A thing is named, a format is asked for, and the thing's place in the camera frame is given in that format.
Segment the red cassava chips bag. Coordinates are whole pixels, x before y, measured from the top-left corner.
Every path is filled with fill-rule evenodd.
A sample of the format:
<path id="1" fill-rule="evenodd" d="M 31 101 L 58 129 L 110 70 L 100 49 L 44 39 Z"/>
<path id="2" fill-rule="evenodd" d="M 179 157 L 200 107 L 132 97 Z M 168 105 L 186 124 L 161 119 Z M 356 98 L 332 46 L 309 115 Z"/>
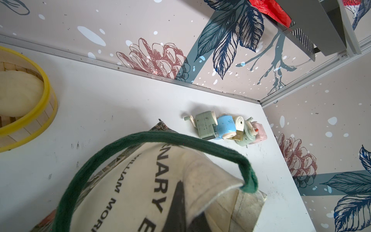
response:
<path id="1" fill-rule="evenodd" d="M 292 19 L 275 0 L 250 0 L 249 2 L 260 13 L 268 15 L 286 28 L 290 27 Z"/>

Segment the black wall basket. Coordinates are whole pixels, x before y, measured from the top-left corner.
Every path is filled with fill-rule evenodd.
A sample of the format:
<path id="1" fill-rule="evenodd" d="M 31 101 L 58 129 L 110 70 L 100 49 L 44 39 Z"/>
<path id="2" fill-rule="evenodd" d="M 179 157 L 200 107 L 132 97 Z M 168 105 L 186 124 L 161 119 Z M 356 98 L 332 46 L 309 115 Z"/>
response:
<path id="1" fill-rule="evenodd" d="M 308 56 L 316 60 L 316 52 L 324 56 L 347 49 L 340 1 L 277 1 L 294 22 L 291 33 L 304 35 L 309 45 Z"/>

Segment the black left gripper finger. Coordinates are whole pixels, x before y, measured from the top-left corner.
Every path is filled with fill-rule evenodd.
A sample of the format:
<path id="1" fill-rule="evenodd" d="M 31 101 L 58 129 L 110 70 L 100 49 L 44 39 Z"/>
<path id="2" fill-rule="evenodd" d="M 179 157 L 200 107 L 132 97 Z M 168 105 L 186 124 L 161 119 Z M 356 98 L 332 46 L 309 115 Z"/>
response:
<path id="1" fill-rule="evenodd" d="M 190 224 L 186 222 L 184 185 L 177 183 L 170 211 L 163 232 L 211 232 L 204 213 L 195 217 Z"/>

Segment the right steamed bun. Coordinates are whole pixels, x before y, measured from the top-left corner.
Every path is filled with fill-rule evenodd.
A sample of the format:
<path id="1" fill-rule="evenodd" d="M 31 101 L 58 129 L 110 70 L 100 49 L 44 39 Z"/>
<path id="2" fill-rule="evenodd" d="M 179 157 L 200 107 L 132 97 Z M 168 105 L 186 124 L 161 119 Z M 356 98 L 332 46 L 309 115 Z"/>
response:
<path id="1" fill-rule="evenodd" d="M 1 71 L 1 116 L 22 117 L 40 101 L 44 83 L 22 71 Z"/>

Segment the yellow wooden bamboo steamer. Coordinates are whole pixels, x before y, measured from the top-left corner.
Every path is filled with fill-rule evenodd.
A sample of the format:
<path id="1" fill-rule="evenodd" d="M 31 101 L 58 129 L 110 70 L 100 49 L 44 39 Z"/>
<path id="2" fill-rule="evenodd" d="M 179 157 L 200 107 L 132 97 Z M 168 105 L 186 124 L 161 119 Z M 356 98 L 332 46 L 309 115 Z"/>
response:
<path id="1" fill-rule="evenodd" d="M 57 114 L 58 101 L 44 70 L 24 55 L 1 47 L 1 71 L 30 73 L 44 83 L 43 95 L 29 113 L 16 118 L 1 116 L 1 152 L 4 152 L 24 145 L 43 133 Z"/>

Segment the canvas tote bag green handles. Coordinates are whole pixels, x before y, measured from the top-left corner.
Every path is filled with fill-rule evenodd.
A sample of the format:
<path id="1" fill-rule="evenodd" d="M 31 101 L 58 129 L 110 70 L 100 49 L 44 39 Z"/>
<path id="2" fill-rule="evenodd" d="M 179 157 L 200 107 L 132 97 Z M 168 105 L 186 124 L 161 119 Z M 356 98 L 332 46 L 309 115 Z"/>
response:
<path id="1" fill-rule="evenodd" d="M 204 213 L 212 232 L 251 232 L 267 196 L 248 159 L 159 122 L 97 152 L 35 232 L 162 232 L 177 183 L 186 222 Z"/>

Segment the yellow sharpener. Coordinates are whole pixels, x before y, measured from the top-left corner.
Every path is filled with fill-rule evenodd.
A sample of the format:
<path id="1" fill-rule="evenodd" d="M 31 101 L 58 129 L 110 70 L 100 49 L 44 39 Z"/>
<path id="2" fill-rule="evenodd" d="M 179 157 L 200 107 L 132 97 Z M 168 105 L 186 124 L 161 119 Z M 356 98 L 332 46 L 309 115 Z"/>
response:
<path id="1" fill-rule="evenodd" d="M 244 131 L 237 130 L 236 134 L 229 138 L 229 140 L 234 140 L 234 141 L 242 141 L 243 140 L 243 133 Z"/>

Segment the pale green sharpener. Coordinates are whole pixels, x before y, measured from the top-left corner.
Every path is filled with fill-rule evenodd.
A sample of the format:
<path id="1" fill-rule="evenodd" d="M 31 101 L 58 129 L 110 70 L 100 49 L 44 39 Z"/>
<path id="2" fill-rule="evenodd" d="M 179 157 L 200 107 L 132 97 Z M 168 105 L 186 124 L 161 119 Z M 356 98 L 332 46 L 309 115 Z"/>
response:
<path id="1" fill-rule="evenodd" d="M 259 130 L 252 125 L 252 122 L 253 122 L 252 117 L 250 117 L 244 122 L 242 140 L 236 141 L 238 145 L 244 147 L 255 142 Z"/>

